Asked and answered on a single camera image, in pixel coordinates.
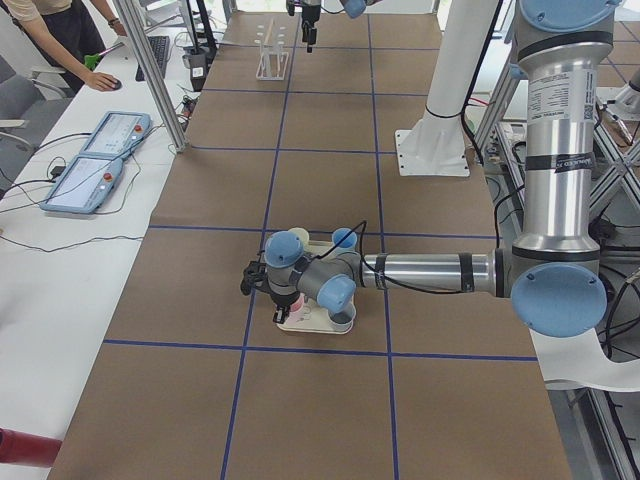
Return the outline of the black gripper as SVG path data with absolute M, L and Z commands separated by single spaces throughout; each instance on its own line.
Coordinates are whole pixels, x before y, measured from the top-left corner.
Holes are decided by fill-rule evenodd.
M 268 280 L 269 295 L 278 309 L 273 315 L 275 323 L 283 323 L 289 318 L 290 311 L 295 309 L 301 298 L 301 293 L 291 285 L 281 285 L 274 281 Z
M 320 19 L 320 0 L 301 0 L 302 9 L 302 40 L 309 45 L 309 53 L 313 52 L 317 41 L 315 23 Z

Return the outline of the person's hand on mouse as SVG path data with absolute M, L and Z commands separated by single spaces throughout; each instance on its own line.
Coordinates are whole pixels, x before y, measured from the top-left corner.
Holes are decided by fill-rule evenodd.
M 89 72 L 84 76 L 84 83 L 90 88 L 105 92 L 112 91 L 114 76 L 102 72 Z

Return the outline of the person's forearm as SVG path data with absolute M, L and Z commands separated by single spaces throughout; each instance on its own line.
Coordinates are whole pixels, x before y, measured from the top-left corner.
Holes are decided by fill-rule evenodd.
M 84 83 L 92 81 L 93 72 L 54 38 L 32 1 L 5 1 L 5 4 L 9 13 L 45 53 Z

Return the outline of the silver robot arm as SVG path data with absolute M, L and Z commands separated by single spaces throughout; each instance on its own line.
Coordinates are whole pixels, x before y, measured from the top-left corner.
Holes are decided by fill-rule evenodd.
M 320 20 L 321 13 L 327 14 L 341 14 L 345 13 L 349 18 L 355 19 L 362 15 L 365 10 L 374 4 L 376 1 L 365 0 L 341 0 L 341 9 L 338 11 L 327 10 L 323 6 L 321 0 L 286 0 L 285 6 L 289 16 L 294 16 L 296 10 L 299 9 L 301 13 L 301 30 L 302 30 L 302 42 L 306 46 L 308 53 L 313 52 L 313 47 L 317 41 L 317 28 L 316 23 Z
M 521 1 L 514 52 L 528 80 L 524 226 L 488 254 L 364 255 L 362 227 L 312 242 L 301 229 L 266 242 L 258 288 L 281 328 L 348 331 L 358 288 L 433 295 L 483 291 L 509 298 L 518 318 L 550 337 L 573 337 L 605 314 L 599 249 L 589 235 L 598 64 L 613 46 L 613 1 Z

